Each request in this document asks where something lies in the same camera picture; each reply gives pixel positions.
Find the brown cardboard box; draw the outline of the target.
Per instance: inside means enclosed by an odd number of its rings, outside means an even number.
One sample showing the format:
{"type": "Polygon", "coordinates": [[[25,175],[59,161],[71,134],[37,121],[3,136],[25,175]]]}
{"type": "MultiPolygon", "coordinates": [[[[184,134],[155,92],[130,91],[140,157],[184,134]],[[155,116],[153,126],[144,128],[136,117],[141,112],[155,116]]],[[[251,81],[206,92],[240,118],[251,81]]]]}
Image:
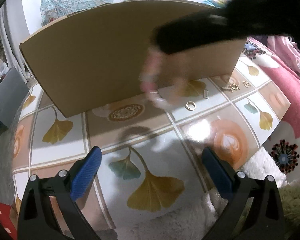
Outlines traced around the brown cardboard box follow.
{"type": "MultiPolygon", "coordinates": [[[[139,76],[153,30],[208,5],[178,0],[134,0],[64,16],[19,45],[31,72],[65,117],[143,94],[139,76]]],[[[231,74],[246,38],[222,41],[165,56],[156,84],[181,103],[175,81],[231,74]]]]}

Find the pink floral blanket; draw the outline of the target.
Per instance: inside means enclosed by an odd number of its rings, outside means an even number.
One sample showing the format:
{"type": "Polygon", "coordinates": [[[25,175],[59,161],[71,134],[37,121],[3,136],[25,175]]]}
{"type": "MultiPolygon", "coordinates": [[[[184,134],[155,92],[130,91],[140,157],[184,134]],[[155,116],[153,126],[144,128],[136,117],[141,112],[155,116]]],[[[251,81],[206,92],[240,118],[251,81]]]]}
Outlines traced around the pink floral blanket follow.
{"type": "Polygon", "coordinates": [[[290,183],[300,178],[300,51],[284,36],[265,40],[247,38],[244,54],[271,79],[260,92],[280,122],[263,146],[290,183]]]}

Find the white fluffy rug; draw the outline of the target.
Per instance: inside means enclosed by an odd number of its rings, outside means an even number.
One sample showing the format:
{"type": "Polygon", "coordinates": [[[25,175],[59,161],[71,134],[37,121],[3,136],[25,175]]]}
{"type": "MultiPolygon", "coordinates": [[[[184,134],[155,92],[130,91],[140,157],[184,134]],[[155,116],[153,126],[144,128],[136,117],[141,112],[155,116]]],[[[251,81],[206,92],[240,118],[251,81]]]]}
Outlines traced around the white fluffy rug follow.
{"type": "MultiPolygon", "coordinates": [[[[248,177],[275,178],[278,187],[286,185],[286,175],[279,170],[265,148],[258,150],[241,168],[248,177]]],[[[133,226],[115,229],[118,239],[202,239],[219,218],[226,200],[212,189],[194,203],[161,217],[133,226]]]]}

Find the ginkgo patterned mat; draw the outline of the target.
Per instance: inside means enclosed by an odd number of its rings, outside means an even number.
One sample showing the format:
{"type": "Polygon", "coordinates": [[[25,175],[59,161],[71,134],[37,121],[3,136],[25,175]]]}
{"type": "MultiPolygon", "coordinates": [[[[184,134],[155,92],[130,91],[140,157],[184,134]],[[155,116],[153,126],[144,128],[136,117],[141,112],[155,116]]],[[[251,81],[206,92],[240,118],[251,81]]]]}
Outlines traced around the ginkgo patterned mat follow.
{"type": "Polygon", "coordinates": [[[102,151],[97,176],[77,205],[95,230],[147,221],[198,200],[212,188],[198,157],[205,144],[241,167],[280,122],[260,89],[271,79],[241,55],[231,75],[189,83],[174,108],[154,107],[143,95],[66,118],[40,85],[22,106],[14,140],[12,174],[16,205],[28,178],[53,177],[102,151]],[[238,91],[221,87],[235,83],[238,91]],[[209,91],[209,99],[203,91],[209,91]]]}

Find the small silver earring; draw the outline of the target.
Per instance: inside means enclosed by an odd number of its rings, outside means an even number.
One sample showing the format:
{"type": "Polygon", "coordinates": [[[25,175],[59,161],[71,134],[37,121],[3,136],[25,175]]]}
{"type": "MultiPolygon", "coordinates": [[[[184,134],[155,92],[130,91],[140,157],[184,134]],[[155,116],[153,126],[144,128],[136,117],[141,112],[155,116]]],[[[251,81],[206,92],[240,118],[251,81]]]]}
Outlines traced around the small silver earring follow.
{"type": "Polygon", "coordinates": [[[208,91],[207,89],[205,89],[205,90],[203,91],[203,98],[204,98],[204,99],[209,99],[209,91],[208,91]]]}

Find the grey storage box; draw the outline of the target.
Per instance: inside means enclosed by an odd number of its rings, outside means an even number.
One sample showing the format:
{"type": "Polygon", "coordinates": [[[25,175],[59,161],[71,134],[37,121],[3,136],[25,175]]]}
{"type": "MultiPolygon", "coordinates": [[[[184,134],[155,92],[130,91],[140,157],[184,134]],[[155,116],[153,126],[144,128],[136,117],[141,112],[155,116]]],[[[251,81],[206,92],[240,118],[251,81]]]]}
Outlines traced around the grey storage box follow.
{"type": "Polygon", "coordinates": [[[0,125],[7,128],[27,96],[29,88],[15,68],[11,68],[0,81],[0,125]]]}

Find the grey window curtain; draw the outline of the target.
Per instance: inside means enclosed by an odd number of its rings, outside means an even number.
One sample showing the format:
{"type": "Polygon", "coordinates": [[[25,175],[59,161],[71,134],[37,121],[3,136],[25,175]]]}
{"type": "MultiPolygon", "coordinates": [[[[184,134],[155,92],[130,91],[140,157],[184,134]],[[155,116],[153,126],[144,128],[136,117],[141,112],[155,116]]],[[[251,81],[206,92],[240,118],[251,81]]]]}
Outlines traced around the grey window curtain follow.
{"type": "Polygon", "coordinates": [[[27,70],[19,44],[29,36],[22,0],[6,0],[0,8],[0,39],[7,65],[15,68],[24,82],[31,76],[27,70]]]}

